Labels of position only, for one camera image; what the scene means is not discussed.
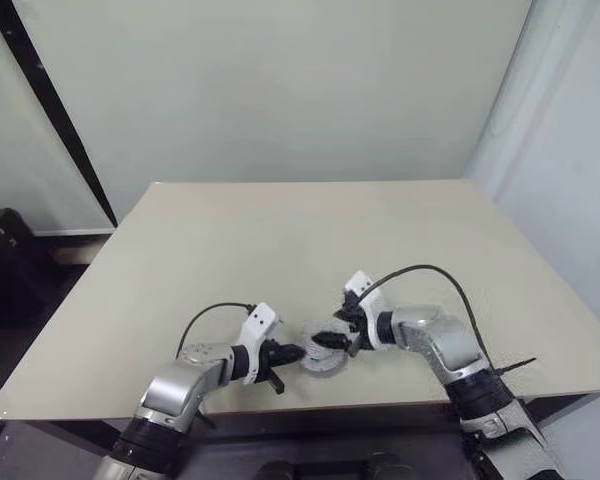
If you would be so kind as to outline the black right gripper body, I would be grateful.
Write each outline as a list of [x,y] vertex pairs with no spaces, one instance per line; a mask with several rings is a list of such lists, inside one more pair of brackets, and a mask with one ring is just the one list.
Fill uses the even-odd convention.
[[369,338],[369,318],[363,308],[359,305],[359,300],[356,298],[356,316],[354,321],[345,321],[350,333],[354,335],[353,344],[349,350],[349,356],[355,357],[360,350],[373,350]]

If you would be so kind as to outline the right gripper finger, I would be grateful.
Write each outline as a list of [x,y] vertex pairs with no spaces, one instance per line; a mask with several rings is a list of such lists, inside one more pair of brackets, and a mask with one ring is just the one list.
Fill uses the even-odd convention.
[[353,341],[349,334],[334,331],[320,331],[311,337],[318,346],[330,350],[342,351],[349,354]]
[[354,321],[356,316],[356,295],[346,293],[338,310],[333,313],[333,317],[341,321]]

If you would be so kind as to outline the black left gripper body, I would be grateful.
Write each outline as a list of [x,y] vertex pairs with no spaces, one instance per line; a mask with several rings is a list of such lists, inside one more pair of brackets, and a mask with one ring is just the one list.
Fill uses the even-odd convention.
[[282,364],[284,355],[283,345],[279,344],[274,339],[265,340],[259,349],[259,367],[256,381],[266,381],[269,376],[269,371]]

